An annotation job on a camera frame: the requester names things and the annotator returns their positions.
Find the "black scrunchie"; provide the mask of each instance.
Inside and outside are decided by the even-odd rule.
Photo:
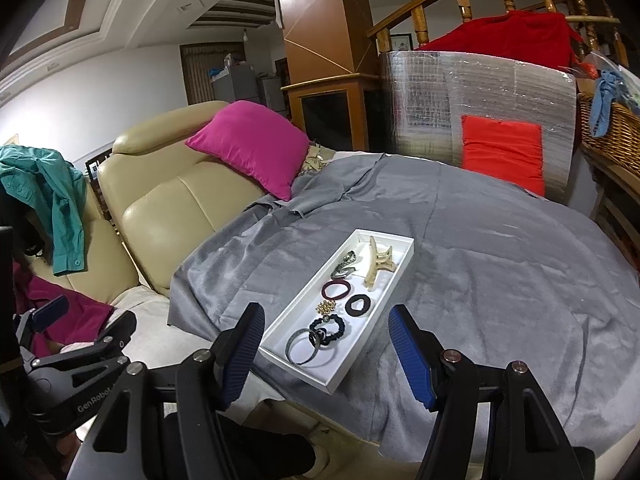
[[[320,323],[328,323],[331,320],[335,321],[338,325],[338,332],[327,335],[325,328],[316,328]],[[344,329],[344,320],[337,314],[331,314],[330,316],[325,316],[324,318],[319,317],[309,325],[309,330],[313,330],[320,337],[320,344],[322,346],[327,346],[334,341],[338,341],[338,339],[340,339],[344,335]],[[311,334],[309,334],[309,341],[311,341],[311,344],[313,344]]]
[[[351,305],[360,300],[362,300],[362,308],[358,310],[354,309]],[[371,298],[369,296],[367,296],[366,294],[355,294],[354,296],[351,296],[349,298],[349,301],[347,301],[344,309],[350,316],[358,317],[362,316],[362,314],[366,314],[369,310],[369,307],[371,307]]]

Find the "wicker basket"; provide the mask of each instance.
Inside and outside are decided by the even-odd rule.
[[[625,106],[613,102],[607,134],[593,137],[589,128],[592,101],[592,94],[578,94],[582,143],[640,177],[640,118]]]

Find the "gray blanket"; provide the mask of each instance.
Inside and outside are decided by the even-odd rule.
[[[174,275],[169,322],[209,340],[258,301],[267,326],[356,229],[415,239],[387,309],[404,303],[445,348],[529,364],[574,446],[600,455],[640,420],[640,292],[588,218],[511,184],[428,160],[361,155],[300,176],[294,197],[250,206]],[[419,462],[434,423],[412,396],[386,313],[329,396],[258,355],[282,395]],[[473,457],[486,446],[478,411]]]

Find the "red pillow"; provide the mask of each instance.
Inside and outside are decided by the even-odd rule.
[[[462,116],[462,168],[545,195],[539,124]]]
[[[564,70],[576,61],[571,39],[583,42],[562,12],[511,10],[463,23],[417,50],[487,54]]]

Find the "white tray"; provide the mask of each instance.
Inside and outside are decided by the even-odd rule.
[[[374,289],[369,292],[364,285],[364,277],[369,270],[369,237],[371,236],[376,240],[378,252],[386,251],[389,245],[393,247],[392,257],[398,268],[396,272],[380,270]],[[316,312],[316,306],[323,299],[322,286],[331,280],[330,275],[335,266],[349,251],[354,251],[357,256],[356,262],[351,265],[356,268],[356,271],[346,278],[351,285],[351,292],[343,300],[337,300],[336,308],[332,312],[344,320],[346,325],[344,336],[328,346],[321,346],[316,357],[304,365],[289,363],[285,357],[285,346],[289,337],[299,328],[308,328],[313,320],[320,317]],[[262,337],[260,353],[280,368],[319,390],[332,394],[365,345],[413,255],[413,238],[356,229],[271,323]],[[342,293],[343,290],[343,286],[335,285],[329,287],[327,292],[329,296],[334,296]],[[367,294],[371,298],[369,311],[359,317],[351,317],[344,310],[347,300],[354,294]],[[354,307],[362,308],[362,302],[357,302]],[[333,333],[337,330],[337,326],[331,322],[327,329]],[[300,335],[290,348],[291,359],[296,362],[303,361],[312,354],[313,349],[314,347],[308,341],[308,333]]]

